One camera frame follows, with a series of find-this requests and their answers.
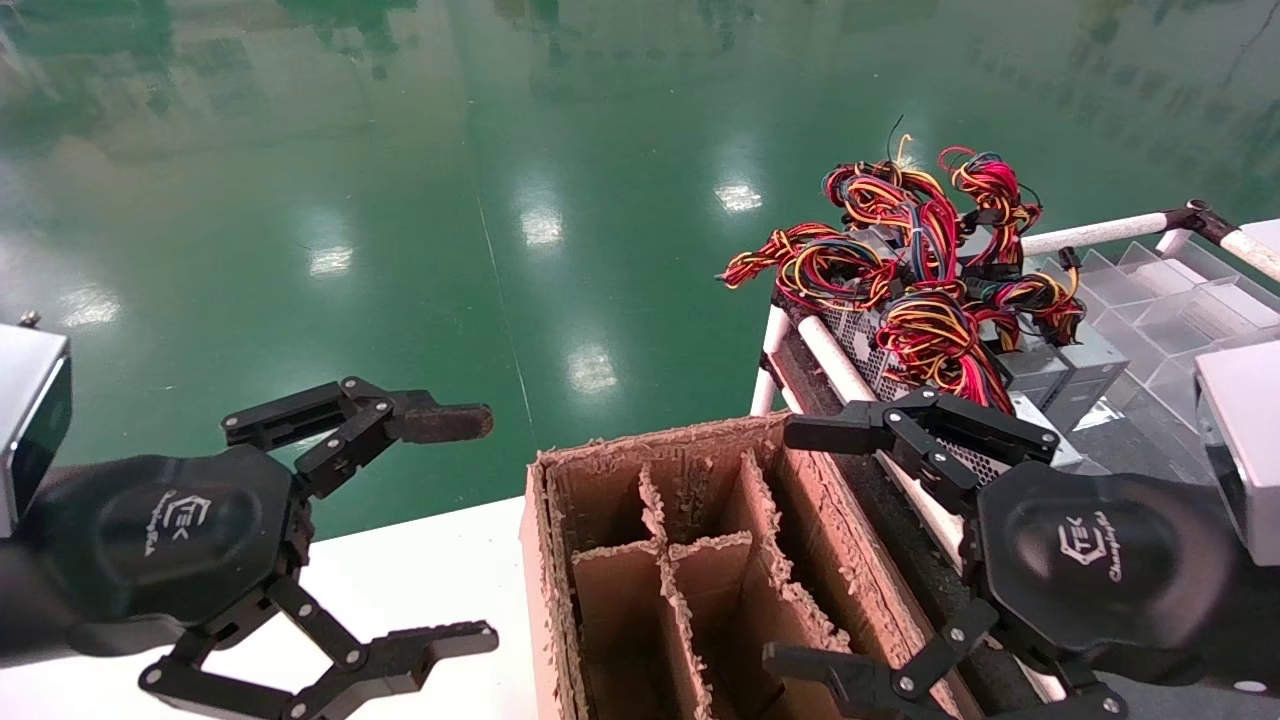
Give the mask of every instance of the metal casing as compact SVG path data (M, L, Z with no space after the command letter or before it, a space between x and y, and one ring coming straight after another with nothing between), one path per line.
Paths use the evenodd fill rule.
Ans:
M1197 424L1231 521L1258 565L1280 565L1280 342L1196 359Z
M0 538L13 534L72 418L67 337L0 325Z
M1048 405L1068 373L1066 363L1052 346L1027 333L1019 336L1016 352L996 355L996 361L1009 380L1005 388L1025 395L1036 407Z
M1068 372L1048 402L1042 405L1044 416L1062 433L1074 430L1080 418L1129 366L1124 354L1088 323L1082 322L1075 329L1075 341L1076 345L1057 348Z

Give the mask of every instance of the wire bundle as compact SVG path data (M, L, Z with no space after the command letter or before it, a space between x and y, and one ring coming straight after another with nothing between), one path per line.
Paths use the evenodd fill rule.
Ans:
M1032 273L1007 283L989 286L978 302L987 311L1016 318L1025 313L1036 322L1046 341L1059 347L1075 342L1075 329L1084 319L1085 306L1075 291L1080 284L1076 266L1064 263L1064 269L1071 278L1071 286L1064 288L1057 281L1044 273ZM1016 332L1012 336L1016 343Z
M948 160L948 156L955 154L969 158L954 167L959 158ZM1034 204L1023 202L1021 188L1025 186L1018 182L1018 173L1009 163L995 152L974 152L968 147L954 145L938 155L938 167L950 174L951 184L956 190L973 197L982 224L991 225L991 242L966 265L1000 263L1016 265L1015 272L1020 272L1023 265L1020 237L1039 219L1042 213L1039 199L1037 197Z
M978 320L956 295L927 288L890 301L876 343L902 363L904 373L886 372L891 379L914 386L932 382L952 395L1014 414L978 337Z
M888 299L893 260L846 236L819 237L778 269L778 290L813 309L863 313Z
M788 229L776 229L769 234L769 241L755 252L741 252L728 261L724 272L716 275L730 290L754 278L768 268L781 265L795 255L808 240L815 237L840 236L840 231L822 223L800 223Z
M888 160L855 163L837 165L822 186L854 227L881 224L902 232L916 282L955 281L959 213L933 176Z

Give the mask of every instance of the white pipe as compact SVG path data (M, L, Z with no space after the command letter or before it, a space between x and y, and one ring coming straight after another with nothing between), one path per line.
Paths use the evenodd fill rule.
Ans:
M769 319L764 323L764 351L773 355L782 347L782 338L791 329L791 320L782 307L769 305Z
M1166 232L1160 237L1160 242L1156 243L1156 255L1178 252L1179 249L1190 242L1193 234L1196 233L1181 228Z
M876 400L876 393L867 386L867 380L858 374L854 364L845 355L845 350L836 343L836 338L831 337L831 333L827 332L827 325L823 325L822 320L814 315L809 315L800 320L796 329L800 331L804 343L809 346L814 359L818 360L818 365L827 373L827 379L831 380L831 387L835 388L836 396L840 397L841 402Z
M786 386L782 387L782 400L787 401L787 409L795 413L796 415L804 413L804 407L800 406L800 400L796 398L795 393L791 392L791 388Z
M1263 275L1280 282L1280 255L1247 232L1235 229L1220 243L1222 250L1244 260Z
M1148 213L1146 215L1134 215L1133 218L1121 218L1119 220L1107 220L1105 223L1064 228L1024 237L1023 252L1028 258L1032 255L1046 255L1069 246L1087 247L1101 242L1111 242L1112 240L1164 232L1167 228L1169 219L1164 213Z
M751 393L751 415L760 418L773 410L773 393L778 389L773 382L773 375L760 368L755 375L755 391Z

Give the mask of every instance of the black wire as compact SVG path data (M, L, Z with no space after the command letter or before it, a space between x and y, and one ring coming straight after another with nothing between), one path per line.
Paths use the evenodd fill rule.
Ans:
M893 123L893 127L888 128L888 137L884 138L884 159L888 160L890 163L893 161L893 152L890 150L890 147L893 145L893 133L897 131L897 126L902 124L902 118L905 117L906 113L897 117L897 122Z
M1039 199L1039 193L1038 193L1038 192L1036 192L1034 190L1032 190L1032 187L1030 187L1029 184L1024 184L1024 183L1019 182L1019 183L1018 183L1018 187L1020 187L1020 188L1025 190L1027 192L1030 192L1030 193L1032 193L1032 196L1033 196L1033 197L1036 197L1036 204L1037 204L1037 205L1039 205L1039 206L1041 206L1041 209L1043 209L1043 208L1044 208L1044 204L1043 204L1043 202L1041 202L1041 199Z

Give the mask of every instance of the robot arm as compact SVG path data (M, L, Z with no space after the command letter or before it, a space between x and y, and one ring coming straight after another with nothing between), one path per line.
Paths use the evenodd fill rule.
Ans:
M906 666L765 650L767 669L826 682L850 717L945 717L928 689L984 637L1068 689L1066 701L1009 719L1123 717L1124 700L1093 671L1280 691L1268 646L1280 628L1274 610L1263 611L1280 601L1280 570L1251 561L1216 488L1060 473L1046 464L1057 443L1052 433L931 389L888 404L852 402L835 418L791 418L783 442L892 452L965 519L963 579L972 603ZM1012 468L979 487L951 446Z
M69 393L67 402L69 411ZM44 479L26 495L10 474L6 496L23 502L10 503L17 518L0 539L0 667L174 644L140 687L219 717L338 720L367 700L416 692L438 660L493 651L497 633L466 623L360 643L298 585L315 534L311 498L398 439L479 438L492 423L484 405L442 406L425 391L347 378L227 416L230 447L211 457L38 468ZM293 471L268 455L321 433ZM51 457L58 442L36 443L49 451L28 457ZM314 685L293 694L200 669L279 611L333 661Z

